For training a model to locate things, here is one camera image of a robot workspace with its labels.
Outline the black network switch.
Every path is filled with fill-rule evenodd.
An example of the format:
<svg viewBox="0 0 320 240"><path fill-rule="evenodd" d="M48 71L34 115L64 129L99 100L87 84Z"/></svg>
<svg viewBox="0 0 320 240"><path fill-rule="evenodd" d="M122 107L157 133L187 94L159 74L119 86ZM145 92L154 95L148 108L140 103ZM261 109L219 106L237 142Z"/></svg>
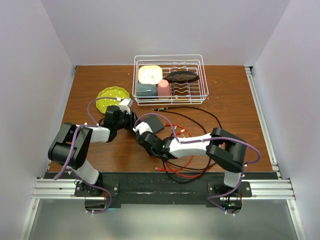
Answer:
<svg viewBox="0 0 320 240"><path fill-rule="evenodd" d="M144 123L147 123L152 130L153 133L157 134L162 131L165 126L160 121L160 119L156 115L149 115L142 120Z"/></svg>

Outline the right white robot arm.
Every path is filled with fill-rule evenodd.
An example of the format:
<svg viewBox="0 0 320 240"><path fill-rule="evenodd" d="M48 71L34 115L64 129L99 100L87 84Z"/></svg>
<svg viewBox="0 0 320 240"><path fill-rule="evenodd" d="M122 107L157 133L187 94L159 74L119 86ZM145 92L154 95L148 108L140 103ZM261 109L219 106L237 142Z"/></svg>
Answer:
<svg viewBox="0 0 320 240"><path fill-rule="evenodd" d="M208 156L224 169L223 192L230 197L240 190L240 179L247 150L247 142L221 129L189 138L159 138L149 127L135 127L137 142L149 155L168 161L186 156Z"/></svg>

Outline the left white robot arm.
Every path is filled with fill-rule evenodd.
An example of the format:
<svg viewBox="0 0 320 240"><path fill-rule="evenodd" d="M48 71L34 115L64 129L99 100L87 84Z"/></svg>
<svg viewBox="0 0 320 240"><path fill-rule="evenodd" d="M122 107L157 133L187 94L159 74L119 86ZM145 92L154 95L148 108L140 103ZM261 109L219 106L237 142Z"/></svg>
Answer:
<svg viewBox="0 0 320 240"><path fill-rule="evenodd" d="M113 141L119 130L131 131L137 119L135 110L111 105L96 125L63 123L48 150L49 160L62 166L53 179L68 172L91 196L105 196L103 176L87 159L90 144Z"/></svg>

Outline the green scalloped plate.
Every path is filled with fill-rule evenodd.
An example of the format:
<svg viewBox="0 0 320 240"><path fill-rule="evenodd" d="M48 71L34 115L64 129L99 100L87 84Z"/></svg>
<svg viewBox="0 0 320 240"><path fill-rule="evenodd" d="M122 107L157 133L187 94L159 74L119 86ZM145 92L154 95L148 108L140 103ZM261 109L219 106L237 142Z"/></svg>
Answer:
<svg viewBox="0 0 320 240"><path fill-rule="evenodd" d="M98 100L95 102L95 105L96 108L104 114L108 106L119 105L120 102L117 101L116 98L125 99L129 97L129 92L122 87L107 87L97 95Z"/></svg>

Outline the grey-blue cup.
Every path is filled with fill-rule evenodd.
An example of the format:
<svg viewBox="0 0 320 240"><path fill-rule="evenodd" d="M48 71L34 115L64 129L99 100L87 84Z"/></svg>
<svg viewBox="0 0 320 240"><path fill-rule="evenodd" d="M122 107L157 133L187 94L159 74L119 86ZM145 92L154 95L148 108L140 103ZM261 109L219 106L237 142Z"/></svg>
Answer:
<svg viewBox="0 0 320 240"><path fill-rule="evenodd" d="M153 97L157 95L157 86L155 84L138 83L136 85L137 97Z"/></svg>

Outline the pink plastic cup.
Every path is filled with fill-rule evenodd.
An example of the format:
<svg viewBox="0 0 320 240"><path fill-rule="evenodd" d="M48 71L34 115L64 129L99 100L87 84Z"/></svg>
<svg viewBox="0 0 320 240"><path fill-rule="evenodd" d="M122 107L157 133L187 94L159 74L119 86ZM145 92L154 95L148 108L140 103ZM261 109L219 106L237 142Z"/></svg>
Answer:
<svg viewBox="0 0 320 240"><path fill-rule="evenodd" d="M157 84L157 96L160 99L166 99L171 96L170 84L166 79L162 79Z"/></svg>

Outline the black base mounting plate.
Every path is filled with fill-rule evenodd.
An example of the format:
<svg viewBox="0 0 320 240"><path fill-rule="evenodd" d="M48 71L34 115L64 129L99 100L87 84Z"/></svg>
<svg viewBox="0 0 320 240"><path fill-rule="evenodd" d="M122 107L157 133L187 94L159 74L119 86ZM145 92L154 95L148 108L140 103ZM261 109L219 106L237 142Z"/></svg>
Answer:
<svg viewBox="0 0 320 240"><path fill-rule="evenodd" d="M111 206L122 204L145 205L205 205L212 207L207 198L227 193L223 173L206 173L190 183L176 183L165 173L105 172L103 187L112 196Z"/></svg>

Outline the yellow square bowl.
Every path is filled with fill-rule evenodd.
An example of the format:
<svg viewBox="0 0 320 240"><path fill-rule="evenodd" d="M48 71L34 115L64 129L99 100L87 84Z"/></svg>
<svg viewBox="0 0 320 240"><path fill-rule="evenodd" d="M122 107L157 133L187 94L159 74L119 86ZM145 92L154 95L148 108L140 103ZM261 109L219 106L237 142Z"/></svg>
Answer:
<svg viewBox="0 0 320 240"><path fill-rule="evenodd" d="M144 65L138 70L140 84L157 85L163 79L163 70L158 65Z"/></svg>

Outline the dark brown oval plate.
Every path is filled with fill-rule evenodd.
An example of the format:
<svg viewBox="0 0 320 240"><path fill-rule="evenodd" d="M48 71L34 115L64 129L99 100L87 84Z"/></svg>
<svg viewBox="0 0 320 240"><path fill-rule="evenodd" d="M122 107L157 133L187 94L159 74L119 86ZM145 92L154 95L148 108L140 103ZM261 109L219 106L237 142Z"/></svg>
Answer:
<svg viewBox="0 0 320 240"><path fill-rule="evenodd" d="M173 71L168 73L165 77L169 83L192 83L200 79L200 77L193 71Z"/></svg>

